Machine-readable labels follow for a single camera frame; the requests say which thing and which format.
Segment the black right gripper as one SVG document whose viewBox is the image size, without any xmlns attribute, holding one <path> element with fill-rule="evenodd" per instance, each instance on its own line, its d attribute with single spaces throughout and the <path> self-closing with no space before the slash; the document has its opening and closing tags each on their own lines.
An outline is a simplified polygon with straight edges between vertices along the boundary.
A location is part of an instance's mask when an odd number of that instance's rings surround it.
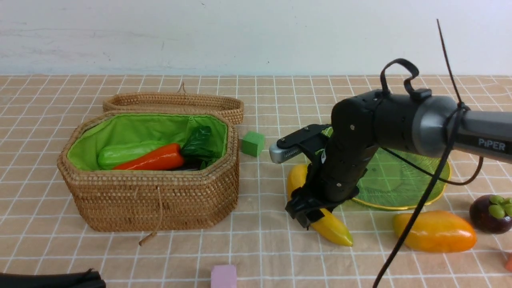
<svg viewBox="0 0 512 288">
<path fill-rule="evenodd" d="M 331 126 L 311 124 L 277 141 L 289 159 L 298 152 L 311 161 L 303 186 L 295 188 L 285 210 L 309 229 L 327 212 L 357 195 L 356 185 L 378 146 L 371 130 L 351 128 L 348 124 Z"/>
</svg>

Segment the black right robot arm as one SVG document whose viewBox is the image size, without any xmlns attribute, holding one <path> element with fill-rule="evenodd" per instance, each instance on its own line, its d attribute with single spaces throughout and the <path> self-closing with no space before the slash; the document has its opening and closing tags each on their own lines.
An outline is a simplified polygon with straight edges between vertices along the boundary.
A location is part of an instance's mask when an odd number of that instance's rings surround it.
<svg viewBox="0 0 512 288">
<path fill-rule="evenodd" d="M 311 161 L 306 183 L 292 189 L 285 209 L 304 228 L 358 195 L 378 149 L 441 158 L 445 150 L 511 162 L 510 112 L 462 110 L 447 96 L 408 96 L 373 90 L 335 104 L 331 124 L 311 124 L 270 147 L 280 164 L 298 154 Z"/>
</svg>

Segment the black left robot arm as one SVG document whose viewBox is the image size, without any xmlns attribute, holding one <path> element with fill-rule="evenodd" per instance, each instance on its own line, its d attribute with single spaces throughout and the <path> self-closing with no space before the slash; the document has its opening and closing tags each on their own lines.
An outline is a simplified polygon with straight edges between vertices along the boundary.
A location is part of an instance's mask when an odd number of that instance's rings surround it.
<svg viewBox="0 0 512 288">
<path fill-rule="evenodd" d="M 89 269 L 82 273 L 22 275 L 0 274 L 2 288 L 105 288 L 106 282 L 98 271 Z"/>
</svg>

